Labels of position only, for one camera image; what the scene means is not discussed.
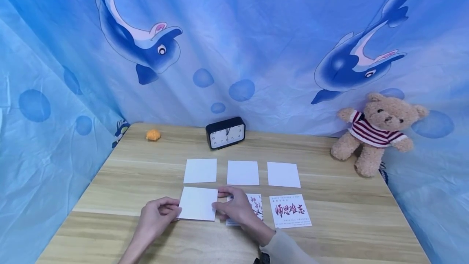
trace blue curtain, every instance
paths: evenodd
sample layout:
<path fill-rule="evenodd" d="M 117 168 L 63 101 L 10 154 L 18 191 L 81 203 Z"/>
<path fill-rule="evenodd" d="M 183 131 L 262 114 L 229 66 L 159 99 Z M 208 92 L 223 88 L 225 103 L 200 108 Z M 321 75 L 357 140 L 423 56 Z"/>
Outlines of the blue curtain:
<path fill-rule="evenodd" d="M 431 110 L 381 174 L 464 263 L 467 39 L 469 0 L 0 0 L 0 262 L 38 258 L 133 122 L 339 136 L 382 92 Z"/>

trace black object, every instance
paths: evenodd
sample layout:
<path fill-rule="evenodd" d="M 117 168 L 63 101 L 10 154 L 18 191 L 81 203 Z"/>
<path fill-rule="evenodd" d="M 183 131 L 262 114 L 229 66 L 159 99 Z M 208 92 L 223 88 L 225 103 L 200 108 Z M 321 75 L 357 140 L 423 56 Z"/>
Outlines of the black object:
<path fill-rule="evenodd" d="M 222 149 L 244 141 L 246 124 L 238 116 L 207 125 L 206 133 L 210 149 Z"/>
<path fill-rule="evenodd" d="M 254 264 L 270 264 L 270 256 L 268 254 L 262 253 L 261 258 L 256 258 Z"/>

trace black alarm clock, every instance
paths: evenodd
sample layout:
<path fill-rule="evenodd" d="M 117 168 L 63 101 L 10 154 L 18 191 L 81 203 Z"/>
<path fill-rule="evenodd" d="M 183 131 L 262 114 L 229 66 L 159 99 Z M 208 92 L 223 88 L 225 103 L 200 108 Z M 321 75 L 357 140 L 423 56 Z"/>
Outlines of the black alarm clock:
<path fill-rule="evenodd" d="M 222 120 L 206 126 L 210 149 L 222 149 L 244 140 L 246 124 L 240 117 Z"/>

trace blue bubble print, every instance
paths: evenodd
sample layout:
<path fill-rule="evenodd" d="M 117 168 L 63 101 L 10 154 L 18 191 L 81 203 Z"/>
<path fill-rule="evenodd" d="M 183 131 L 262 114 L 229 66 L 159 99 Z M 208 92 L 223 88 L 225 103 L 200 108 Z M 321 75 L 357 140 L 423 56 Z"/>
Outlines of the blue bubble print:
<path fill-rule="evenodd" d="M 76 95 L 83 95 L 83 92 L 80 89 L 80 83 L 78 82 L 75 74 L 64 66 L 64 81 L 67 87 Z"/>
<path fill-rule="evenodd" d="M 81 115 L 77 117 L 75 122 L 75 131 L 82 136 L 86 136 L 91 132 L 93 128 L 93 121 L 88 117 Z"/>
<path fill-rule="evenodd" d="M 201 88 L 207 88 L 208 86 L 213 85 L 215 82 L 212 74 L 204 68 L 201 68 L 194 73 L 192 81 L 194 81 L 194 84 L 197 87 Z"/>
<path fill-rule="evenodd" d="M 50 116 L 50 102 L 40 91 L 31 89 L 21 93 L 18 100 L 21 113 L 34 122 L 43 122 Z"/>
<path fill-rule="evenodd" d="M 250 79 L 242 79 L 235 82 L 228 89 L 228 94 L 233 100 L 243 102 L 249 100 L 253 95 L 256 87 Z"/>
<path fill-rule="evenodd" d="M 220 102 L 214 103 L 212 104 L 212 107 L 210 107 L 210 110 L 215 114 L 222 113 L 225 111 L 225 109 L 226 109 L 225 104 L 220 103 Z"/>
<path fill-rule="evenodd" d="M 386 96 L 386 97 L 396 97 L 396 98 L 399 98 L 401 100 L 404 100 L 404 98 L 405 98 L 404 92 L 402 92 L 400 89 L 397 89 L 397 88 L 385 89 L 385 90 L 382 90 L 379 93 Z"/>
<path fill-rule="evenodd" d="M 443 138 L 454 131 L 453 120 L 445 113 L 430 110 L 429 115 L 412 125 L 412 130 L 422 137 L 430 139 Z"/>

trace cartoon dolphin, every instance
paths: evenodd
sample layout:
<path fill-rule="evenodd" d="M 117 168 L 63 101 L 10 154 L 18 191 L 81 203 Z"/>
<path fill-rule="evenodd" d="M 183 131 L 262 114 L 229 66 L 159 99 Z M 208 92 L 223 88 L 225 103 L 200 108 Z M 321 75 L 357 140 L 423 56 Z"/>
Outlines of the cartoon dolphin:
<path fill-rule="evenodd" d="M 149 31 L 137 29 L 123 20 L 114 0 L 95 1 L 105 38 L 118 54 L 136 64 L 140 84 L 156 81 L 158 74 L 179 59 L 181 50 L 175 38 L 182 34 L 181 28 L 161 22 Z"/>
<path fill-rule="evenodd" d="M 364 48 L 370 38 L 385 25 L 393 28 L 408 17 L 408 7 L 401 7 L 407 0 L 388 0 L 381 11 L 378 22 L 371 24 L 362 32 L 345 35 L 336 46 L 322 59 L 314 72 L 319 91 L 311 104 L 333 100 L 343 92 L 360 88 L 367 83 L 382 78 L 391 68 L 391 63 L 403 58 L 406 53 L 393 50 L 377 58 L 369 58 Z"/>
<path fill-rule="evenodd" d="M 117 131 L 115 132 L 114 136 L 117 137 L 116 141 L 112 143 L 112 148 L 114 149 L 118 142 L 124 137 L 125 132 L 129 129 L 130 123 L 126 122 L 125 120 L 119 120 L 116 124 Z"/>

